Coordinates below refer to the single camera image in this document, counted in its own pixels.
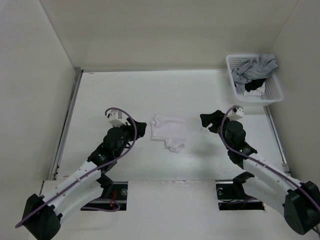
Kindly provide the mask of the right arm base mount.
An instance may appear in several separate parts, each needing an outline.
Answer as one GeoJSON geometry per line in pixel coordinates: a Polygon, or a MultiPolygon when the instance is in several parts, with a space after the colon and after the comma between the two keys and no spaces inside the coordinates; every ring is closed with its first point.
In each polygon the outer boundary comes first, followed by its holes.
{"type": "Polygon", "coordinates": [[[218,208],[220,211],[264,211],[262,201],[247,195],[232,181],[215,183],[218,208]]]}

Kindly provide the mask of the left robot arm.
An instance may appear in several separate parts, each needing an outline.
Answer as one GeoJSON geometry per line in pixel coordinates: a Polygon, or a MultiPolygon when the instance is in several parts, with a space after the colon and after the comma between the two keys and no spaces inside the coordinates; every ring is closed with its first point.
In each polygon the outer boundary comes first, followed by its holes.
{"type": "Polygon", "coordinates": [[[110,128],[73,174],[46,194],[33,194],[27,199],[20,224],[37,240],[51,240],[73,213],[93,200],[108,199],[113,181],[106,173],[145,135],[146,127],[145,122],[127,118],[110,128]]]}

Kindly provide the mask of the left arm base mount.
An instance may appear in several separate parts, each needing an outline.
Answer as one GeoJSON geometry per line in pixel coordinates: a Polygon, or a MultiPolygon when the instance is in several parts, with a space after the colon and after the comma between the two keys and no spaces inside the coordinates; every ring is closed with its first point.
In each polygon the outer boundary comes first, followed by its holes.
{"type": "Polygon", "coordinates": [[[127,210],[128,182],[114,182],[102,195],[87,203],[81,211],[117,212],[127,210]]]}

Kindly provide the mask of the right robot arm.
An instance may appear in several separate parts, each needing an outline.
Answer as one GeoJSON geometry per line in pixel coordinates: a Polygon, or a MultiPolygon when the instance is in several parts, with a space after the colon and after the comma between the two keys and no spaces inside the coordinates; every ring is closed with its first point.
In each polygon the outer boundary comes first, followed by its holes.
{"type": "Polygon", "coordinates": [[[246,142],[246,131],[239,122],[244,109],[234,105],[227,112],[216,110],[200,114],[201,125],[217,134],[231,162],[244,172],[232,181],[238,198],[250,196],[277,211],[299,235],[314,231],[320,224],[320,190],[311,182],[302,182],[268,163],[246,142]]]}

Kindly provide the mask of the white tank top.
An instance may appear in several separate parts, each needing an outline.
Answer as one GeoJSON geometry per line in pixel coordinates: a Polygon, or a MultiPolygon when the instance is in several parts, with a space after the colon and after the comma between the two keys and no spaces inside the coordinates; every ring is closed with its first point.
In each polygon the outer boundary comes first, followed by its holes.
{"type": "Polygon", "coordinates": [[[155,115],[151,121],[152,141],[163,141],[170,152],[179,153],[187,140],[187,123],[183,117],[155,115]]]}

